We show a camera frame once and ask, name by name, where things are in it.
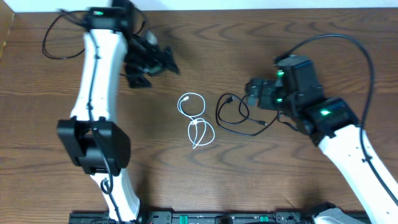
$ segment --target table surface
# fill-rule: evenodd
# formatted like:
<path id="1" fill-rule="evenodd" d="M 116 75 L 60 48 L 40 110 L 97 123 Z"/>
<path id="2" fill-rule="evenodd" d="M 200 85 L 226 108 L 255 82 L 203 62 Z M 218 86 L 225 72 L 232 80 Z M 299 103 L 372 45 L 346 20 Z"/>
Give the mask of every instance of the table surface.
<path id="1" fill-rule="evenodd" d="M 398 9 L 308 9 L 147 12 L 149 27 L 174 51 L 181 75 L 151 78 L 132 90 L 120 79 L 118 125 L 131 138 L 130 178 L 143 204 L 177 211 L 268 211 L 329 201 L 363 208 L 343 176 L 308 137 L 275 123 L 255 138 L 221 130 L 215 106 L 226 92 L 244 95 L 252 77 L 275 77 L 272 59 L 317 34 L 361 40 L 376 64 L 376 93 L 366 127 L 377 153 L 398 177 Z M 71 211 L 106 210 L 100 189 L 75 167 L 57 137 L 80 87 L 84 57 L 50 60 L 41 52 L 55 13 L 17 14 L 0 60 L 0 222 L 66 223 Z M 60 21 L 49 52 L 74 54 L 83 31 Z M 314 60 L 328 96 L 344 98 L 361 116 L 369 82 L 363 56 L 344 40 L 318 40 L 297 51 Z M 203 116 L 215 141 L 193 150 L 180 95 L 206 99 Z M 199 103 L 191 110 L 199 110 Z M 273 111 L 251 109 L 270 121 Z M 237 119 L 237 105 L 223 114 Z M 255 132 L 256 124 L 234 126 Z"/>

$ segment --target white usb cable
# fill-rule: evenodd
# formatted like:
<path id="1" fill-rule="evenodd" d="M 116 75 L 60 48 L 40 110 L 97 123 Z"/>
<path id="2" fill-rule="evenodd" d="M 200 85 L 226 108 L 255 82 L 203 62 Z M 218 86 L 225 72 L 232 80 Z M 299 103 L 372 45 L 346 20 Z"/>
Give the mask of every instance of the white usb cable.
<path id="1" fill-rule="evenodd" d="M 199 96 L 203 100 L 203 110 L 202 110 L 201 113 L 196 114 L 196 115 L 189 115 L 189 114 L 186 114 L 186 112 L 184 112 L 184 110 L 182 109 L 182 102 L 189 100 L 189 95 Z M 178 109 L 178 111 L 181 114 L 183 114 L 184 116 L 186 116 L 186 117 L 191 119 L 191 121 L 189 122 L 189 125 L 188 125 L 188 138 L 193 144 L 193 146 L 192 146 L 193 149 L 196 148 L 197 146 L 206 146 L 206 145 L 208 145 L 208 144 L 210 144 L 211 142 L 214 141 L 214 138 L 216 137 L 216 133 L 214 132 L 214 128 L 212 127 L 212 125 L 209 122 L 205 121 L 203 118 L 195 118 L 197 116 L 202 115 L 205 112 L 205 110 L 206 110 L 206 102 L 205 102 L 204 97 L 202 97 L 198 93 L 185 93 L 184 95 L 182 95 L 180 97 L 180 99 L 178 99 L 178 101 L 177 101 L 177 109 Z M 201 135 L 200 139 L 197 141 L 198 123 L 204 123 L 205 124 L 205 130 L 203 130 L 203 134 Z M 195 125 L 195 139 L 193 141 L 192 141 L 191 132 L 190 132 L 191 125 Z M 210 140 L 207 143 L 200 144 L 200 142 L 203 139 L 203 137 L 205 137 L 207 126 L 210 126 L 211 130 L 213 131 L 213 139 Z"/>

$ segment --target black wire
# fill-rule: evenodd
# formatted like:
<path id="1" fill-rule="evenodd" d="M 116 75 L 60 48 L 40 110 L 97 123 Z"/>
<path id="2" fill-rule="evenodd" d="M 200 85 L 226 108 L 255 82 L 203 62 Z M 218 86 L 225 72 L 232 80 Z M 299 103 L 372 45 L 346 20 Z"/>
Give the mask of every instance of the black wire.
<path id="1" fill-rule="evenodd" d="M 101 136 L 98 132 L 98 129 L 94 126 L 93 124 L 93 106 L 91 105 L 91 101 L 92 101 L 92 96 L 93 96 L 93 87 L 94 87 L 94 82 L 95 82 L 95 75 L 96 75 L 96 69 L 97 69 L 97 64 L 98 64 L 98 59 L 100 58 L 100 56 L 98 55 L 98 44 L 94 38 L 94 35 L 91 33 L 91 31 L 88 32 L 92 41 L 93 41 L 93 45 L 94 45 L 94 51 L 95 51 L 95 55 L 94 55 L 94 68 L 93 68 L 93 75 L 91 77 L 91 83 L 90 83 L 90 90 L 88 93 L 88 102 L 87 102 L 87 108 L 88 108 L 88 117 L 91 123 L 91 130 L 93 132 L 93 137 L 94 137 L 94 142 L 96 143 L 96 145 L 99 148 L 99 151 L 102 153 L 103 159 L 104 159 L 104 163 L 106 166 L 106 170 L 108 171 L 108 175 L 109 175 L 109 185 L 108 185 L 108 180 L 106 178 L 104 178 L 101 183 L 101 190 L 104 194 L 109 195 L 109 198 L 111 199 L 111 202 L 113 204 L 114 210 L 116 212 L 116 215 L 118 216 L 118 220 L 119 223 L 123 223 L 121 220 L 121 216 L 119 213 L 119 208 L 116 205 L 116 202 L 113 199 L 112 196 L 112 191 L 113 191 L 113 175 L 111 172 L 111 169 L 109 168 L 109 163 L 108 163 L 108 159 L 106 158 L 103 150 L 102 150 L 102 145 L 103 142 L 101 141 Z"/>
<path id="2" fill-rule="evenodd" d="M 290 127 L 293 131 L 299 131 L 295 126 L 293 126 L 293 124 L 290 124 L 289 122 L 286 121 L 281 121 L 280 117 L 284 115 L 284 113 L 281 113 L 278 111 L 278 122 L 282 123 L 282 124 L 286 124 L 288 127 Z"/>
<path id="3" fill-rule="evenodd" d="M 224 120 L 222 120 L 222 119 L 220 118 L 220 111 L 221 111 L 221 108 L 222 108 L 222 106 L 224 106 L 225 104 L 227 104 L 227 102 L 225 101 L 225 102 L 223 103 L 223 105 L 218 109 L 218 107 L 219 107 L 219 105 L 220 105 L 221 99 L 222 99 L 224 96 L 226 96 L 226 95 L 232 96 L 234 99 L 239 100 L 239 101 L 243 104 L 243 106 L 247 109 L 248 114 L 247 114 L 246 116 L 244 115 L 243 121 L 247 120 L 247 119 L 249 118 L 249 114 L 250 114 L 248 106 L 247 106 L 247 105 L 245 104 L 245 102 L 244 102 L 242 99 L 240 99 L 238 96 L 236 96 L 235 94 L 232 94 L 232 93 L 225 93 L 225 94 L 222 94 L 222 95 L 220 96 L 220 98 L 218 99 L 217 106 L 216 106 L 216 122 L 217 122 L 217 125 L 218 125 L 220 128 L 224 129 L 225 131 L 229 131 L 229 132 L 235 133 L 235 134 L 240 134 L 240 135 L 242 135 L 242 136 L 256 136 L 256 135 L 262 133 L 263 131 L 265 131 L 269 126 L 271 126 L 271 125 L 274 123 L 274 121 L 277 119 L 277 117 L 278 117 L 278 114 L 277 114 L 277 116 L 275 116 L 275 118 L 274 118 L 269 124 L 267 124 L 264 128 L 262 128 L 260 131 L 254 133 L 254 134 L 240 133 L 240 132 L 237 132 L 237 131 L 228 129 L 228 128 L 222 126 L 222 125 L 220 124 L 220 122 L 219 122 L 219 120 L 221 120 L 222 122 L 228 124 L 226 121 L 224 121 Z"/>
<path id="4" fill-rule="evenodd" d="M 141 28 L 135 33 L 137 35 L 144 29 L 145 25 L 148 24 L 148 17 L 145 15 L 145 13 L 137 8 L 136 11 L 142 16 Z"/>
<path id="5" fill-rule="evenodd" d="M 51 55 L 48 51 L 47 51 L 47 49 L 46 49 L 46 47 L 45 47 L 45 42 L 47 41 L 47 36 L 49 35 L 49 32 L 50 32 L 50 30 L 52 29 L 52 27 L 55 25 L 55 23 L 59 20 L 59 19 L 61 19 L 62 17 L 65 17 L 65 18 L 67 18 L 66 16 L 67 15 L 73 15 L 73 13 L 76 13 L 76 12 L 87 12 L 87 11 L 70 11 L 70 12 L 65 12 L 65 11 L 62 11 L 62 13 L 57 17 L 57 18 L 55 18 L 55 20 L 51 23 L 51 25 L 50 25 L 50 27 L 47 29 L 47 32 L 45 33 L 45 35 L 44 35 L 44 38 L 43 38 L 43 42 L 42 42 L 42 52 L 43 52 L 43 54 L 46 56 L 46 57 L 48 57 L 48 58 L 50 58 L 50 59 L 55 59 L 55 60 L 63 60 L 63 59 L 70 59 L 70 58 L 74 58 L 74 57 L 77 57 L 77 56 L 79 56 L 79 55 L 81 55 L 85 50 L 83 49 L 83 50 L 81 50 L 80 52 L 78 52 L 77 54 L 75 54 L 75 55 L 72 55 L 72 56 L 66 56 L 66 57 L 56 57 L 56 56 L 53 56 L 53 55 Z"/>
<path id="6" fill-rule="evenodd" d="M 105 182 L 105 186 L 108 189 L 108 181 Z M 122 218 L 121 218 L 120 212 L 119 212 L 119 207 L 116 205 L 116 202 L 114 201 L 113 195 L 109 194 L 109 198 L 111 199 L 111 202 L 113 204 L 114 211 L 116 212 L 116 216 L 118 216 L 119 223 L 123 224 L 123 221 L 122 221 Z"/>
<path id="7" fill-rule="evenodd" d="M 299 47 L 313 41 L 313 40 L 318 40 L 318 39 L 323 39 L 323 38 L 328 38 L 328 37 L 337 37 L 337 38 L 343 38 L 346 39 L 348 41 L 350 41 L 351 43 L 353 43 L 355 46 L 358 47 L 358 49 L 362 52 L 362 54 L 365 56 L 365 59 L 368 63 L 368 68 L 369 68 L 369 90 L 368 90 L 368 97 L 366 98 L 366 102 L 365 102 L 365 107 L 364 107 L 364 111 L 362 114 L 362 123 L 361 123 L 361 127 L 359 129 L 359 141 L 361 143 L 361 148 L 362 148 L 362 153 L 364 154 L 365 159 L 363 160 L 364 162 L 368 162 L 369 167 L 371 168 L 371 170 L 373 171 L 373 174 L 376 176 L 376 178 L 378 179 L 378 181 L 380 182 L 380 184 L 382 185 L 382 187 L 384 188 L 384 190 L 386 190 L 386 192 L 388 193 L 388 195 L 390 196 L 390 198 L 392 199 L 392 201 L 398 206 L 398 199 L 396 198 L 396 196 L 391 192 L 391 190 L 389 189 L 389 187 L 386 185 L 386 183 L 383 181 L 383 179 L 381 178 L 381 176 L 379 175 L 379 173 L 377 172 L 376 168 L 374 168 L 373 163 L 371 161 L 372 157 L 368 155 L 368 153 L 366 152 L 366 148 L 365 148 L 365 143 L 363 140 L 363 133 L 364 133 L 364 128 L 365 128 L 365 124 L 366 124 L 366 117 L 368 115 L 368 111 L 369 111 L 369 107 L 371 104 L 371 100 L 372 100 L 372 96 L 373 96 L 373 91 L 374 91 L 374 65 L 373 65 L 373 61 L 371 59 L 371 56 L 369 55 L 368 51 L 364 48 L 364 46 L 362 45 L 362 43 L 356 39 L 354 39 L 353 37 L 350 37 L 348 35 L 343 35 L 343 34 L 324 34 L 324 35 L 317 35 L 315 37 L 311 37 L 307 40 L 304 40 L 303 42 L 297 44 L 296 46 L 294 46 L 292 49 L 290 49 L 289 51 L 287 51 L 286 53 L 284 53 L 283 55 L 290 55 L 293 51 L 297 50 Z"/>
<path id="8" fill-rule="evenodd" d="M 242 102 L 240 101 L 240 102 L 239 102 L 239 114 L 241 114 L 241 116 L 244 117 L 244 115 L 243 115 L 243 113 L 242 113 L 242 111 L 241 111 L 241 106 L 242 106 Z M 264 122 L 264 121 L 255 120 L 255 119 L 251 119 L 251 118 L 248 118 L 248 120 L 249 120 L 249 121 L 252 121 L 252 122 L 254 122 L 254 123 L 257 123 L 257 124 L 261 124 L 262 122 Z"/>
<path id="9" fill-rule="evenodd" d="M 137 9 L 137 8 L 136 8 L 136 11 L 142 16 L 142 23 L 141 23 L 140 29 L 135 33 L 135 35 L 139 34 L 139 33 L 144 29 L 144 27 L 145 27 L 146 25 L 148 25 L 148 18 L 147 18 L 147 16 L 145 15 L 145 13 L 143 13 L 141 10 L 139 10 L 139 9 Z M 77 13 L 77 12 L 87 12 L 87 11 L 84 11 L 84 10 L 66 11 L 66 10 L 64 10 L 64 9 L 61 9 L 60 12 L 61 12 L 61 13 L 58 15 L 58 17 L 55 18 L 55 20 L 51 23 L 50 27 L 47 29 L 47 31 L 46 31 L 46 33 L 45 33 L 45 35 L 44 35 L 43 41 L 42 41 L 42 52 L 43 52 L 43 54 L 44 54 L 47 58 L 54 59 L 54 60 L 63 60 L 63 59 L 74 58 L 74 57 L 77 57 L 77 56 L 81 55 L 81 54 L 85 51 L 85 49 L 83 49 L 83 50 L 79 51 L 79 52 L 78 52 L 77 54 L 75 54 L 75 55 L 66 56 L 66 57 L 56 57 L 56 56 L 50 54 L 50 53 L 47 51 L 47 48 L 46 48 L 46 46 L 45 46 L 45 43 L 46 43 L 46 41 L 47 41 L 47 36 L 49 35 L 49 33 L 50 33 L 52 27 L 55 25 L 55 23 L 57 23 L 57 21 L 58 21 L 59 19 L 61 19 L 61 18 L 64 17 L 64 19 L 66 19 L 67 21 L 71 22 L 71 23 L 74 24 L 74 25 L 78 25 L 78 26 L 82 26 L 82 27 L 85 26 L 84 23 L 83 23 L 81 20 L 79 20 L 79 18 L 77 18 L 77 17 L 74 15 L 74 13 Z"/>

